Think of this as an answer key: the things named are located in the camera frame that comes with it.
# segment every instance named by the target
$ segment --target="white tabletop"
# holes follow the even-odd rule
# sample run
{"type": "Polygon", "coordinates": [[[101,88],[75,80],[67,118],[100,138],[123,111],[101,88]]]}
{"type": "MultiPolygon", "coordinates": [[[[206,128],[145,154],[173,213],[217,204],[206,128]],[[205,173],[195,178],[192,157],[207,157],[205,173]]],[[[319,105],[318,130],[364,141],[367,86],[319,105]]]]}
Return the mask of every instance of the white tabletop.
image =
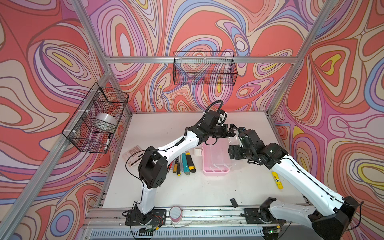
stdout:
{"type": "MultiPolygon", "coordinates": [[[[142,149],[166,145],[183,135],[185,127],[194,125],[201,116],[202,113],[133,114],[103,208],[132,207],[133,201],[140,200],[142,184],[126,171],[123,153],[136,145],[142,149]]],[[[264,112],[229,113],[225,123],[254,129],[266,145],[277,143],[264,112]]],[[[280,180],[284,189],[278,189],[271,170],[265,166],[238,160],[227,175],[205,176],[202,157],[194,156],[194,149],[189,152],[196,173],[185,175],[182,172],[181,176],[177,176],[170,171],[157,188],[156,207],[228,206],[232,198],[238,205],[258,205],[268,197],[293,204],[305,203],[302,194],[282,177],[280,180]]],[[[139,175],[137,166],[129,168],[136,176],[139,175]]]]}

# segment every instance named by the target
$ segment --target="white robotic arm link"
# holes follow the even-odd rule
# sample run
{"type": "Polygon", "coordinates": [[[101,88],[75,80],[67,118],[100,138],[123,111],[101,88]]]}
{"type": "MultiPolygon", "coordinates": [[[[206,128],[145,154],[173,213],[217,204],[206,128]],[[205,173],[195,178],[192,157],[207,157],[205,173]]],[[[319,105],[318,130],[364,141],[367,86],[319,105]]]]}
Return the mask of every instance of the white robotic arm link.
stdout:
{"type": "Polygon", "coordinates": [[[313,204],[303,206],[288,204],[268,198],[260,206],[260,219],[270,222],[284,219],[313,228],[322,238],[340,239],[352,221],[356,208],[362,203],[352,197],[343,197],[334,192],[303,169],[281,146],[276,143],[264,145],[254,130],[223,124],[226,113],[221,110],[222,101],[212,103],[203,117],[193,126],[185,129],[183,136],[158,148],[147,148],[139,164],[139,178],[143,181],[142,199],[135,206],[137,216],[143,223],[150,220],[154,209],[156,188],[166,178],[168,165],[183,152],[205,142],[209,137],[233,137],[239,132],[239,145],[230,145],[231,159],[248,159],[248,163],[265,165],[289,181],[313,204]],[[217,111],[209,108],[220,103],[217,111]]]}

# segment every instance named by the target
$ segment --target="wire basket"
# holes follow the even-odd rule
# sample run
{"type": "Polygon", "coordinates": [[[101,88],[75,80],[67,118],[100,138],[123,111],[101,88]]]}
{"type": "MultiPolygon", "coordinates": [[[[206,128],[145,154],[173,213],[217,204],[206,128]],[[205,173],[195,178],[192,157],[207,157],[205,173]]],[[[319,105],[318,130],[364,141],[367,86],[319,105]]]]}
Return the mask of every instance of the wire basket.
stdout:
{"type": "Polygon", "coordinates": [[[175,51],[173,83],[234,86],[237,78],[234,55],[233,51],[175,51]]]}
{"type": "Polygon", "coordinates": [[[66,136],[64,134],[66,130],[63,130],[64,136],[66,136],[80,152],[108,152],[109,145],[116,132],[124,108],[128,103],[128,98],[128,94],[116,88],[98,86],[91,102],[73,129],[69,130],[70,133],[66,136]],[[109,121],[101,120],[98,114],[108,114],[109,121]]]}

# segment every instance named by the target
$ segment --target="psychedelic swirl pattern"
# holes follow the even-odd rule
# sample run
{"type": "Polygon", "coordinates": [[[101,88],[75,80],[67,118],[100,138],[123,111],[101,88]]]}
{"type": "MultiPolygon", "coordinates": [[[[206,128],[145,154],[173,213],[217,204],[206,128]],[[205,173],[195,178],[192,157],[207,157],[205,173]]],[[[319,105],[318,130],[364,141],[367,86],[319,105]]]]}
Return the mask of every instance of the psychedelic swirl pattern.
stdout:
{"type": "MultiPolygon", "coordinates": [[[[102,74],[70,1],[0,1],[0,220],[102,74]]],[[[76,236],[126,121],[107,154],[67,148],[12,239],[76,236]]]]}
{"type": "Polygon", "coordinates": [[[382,1],[339,1],[273,114],[306,170],[365,202],[345,240],[384,239],[383,38],[382,1]]]}
{"type": "MultiPolygon", "coordinates": [[[[225,51],[236,56],[296,56],[321,0],[95,1],[86,10],[109,56],[173,56],[225,51]]],[[[174,86],[172,64],[111,65],[132,111],[264,111],[289,65],[239,63],[235,86],[174,86]]]]}

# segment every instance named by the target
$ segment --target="small black rectangular object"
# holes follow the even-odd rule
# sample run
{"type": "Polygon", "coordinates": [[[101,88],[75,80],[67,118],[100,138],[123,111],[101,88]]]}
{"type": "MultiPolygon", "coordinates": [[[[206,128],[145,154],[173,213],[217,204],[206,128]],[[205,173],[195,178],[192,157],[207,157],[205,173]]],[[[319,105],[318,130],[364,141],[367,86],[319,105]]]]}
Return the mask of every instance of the small black rectangular object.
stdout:
{"type": "Polygon", "coordinates": [[[230,201],[231,201],[232,206],[233,206],[234,209],[239,206],[234,198],[232,198],[230,201]]]}

